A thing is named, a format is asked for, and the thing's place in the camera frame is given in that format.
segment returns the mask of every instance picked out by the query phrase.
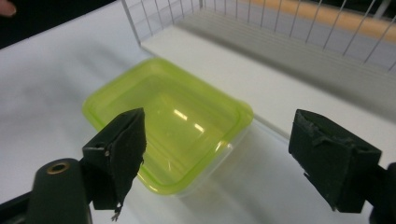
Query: wire rack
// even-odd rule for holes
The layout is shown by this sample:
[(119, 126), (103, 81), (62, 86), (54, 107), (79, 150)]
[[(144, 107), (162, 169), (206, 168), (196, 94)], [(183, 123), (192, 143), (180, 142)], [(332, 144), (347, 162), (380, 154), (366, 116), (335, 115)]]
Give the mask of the wire rack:
[(396, 71), (396, 13), (381, 18), (388, 0), (373, 0), (365, 12), (302, 0), (121, 0), (136, 39), (145, 41), (202, 10), (252, 27), (298, 39), (306, 45)]

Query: transparent plastic box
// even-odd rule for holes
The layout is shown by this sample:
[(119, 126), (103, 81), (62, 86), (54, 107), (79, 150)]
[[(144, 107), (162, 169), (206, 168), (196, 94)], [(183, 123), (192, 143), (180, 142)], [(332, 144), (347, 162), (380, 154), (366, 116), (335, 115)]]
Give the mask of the transparent plastic box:
[(253, 120), (249, 105), (159, 58), (93, 93), (83, 113), (101, 130), (119, 113), (138, 107), (146, 113), (148, 140), (138, 177), (159, 194), (191, 189), (194, 180), (219, 165)]

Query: white table surface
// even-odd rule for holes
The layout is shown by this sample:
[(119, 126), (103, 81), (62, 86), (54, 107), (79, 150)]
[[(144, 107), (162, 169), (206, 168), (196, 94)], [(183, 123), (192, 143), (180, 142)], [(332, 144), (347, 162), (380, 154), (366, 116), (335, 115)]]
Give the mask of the white table surface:
[[(120, 2), (0, 50), (0, 203), (29, 191), (47, 162), (79, 160), (96, 134), (84, 99), (147, 57)], [(287, 150), (285, 138), (254, 121), (187, 196), (159, 196), (136, 179), (119, 223), (367, 223), (367, 204), (362, 215), (332, 212)], [(111, 216), (92, 210), (93, 223)]]

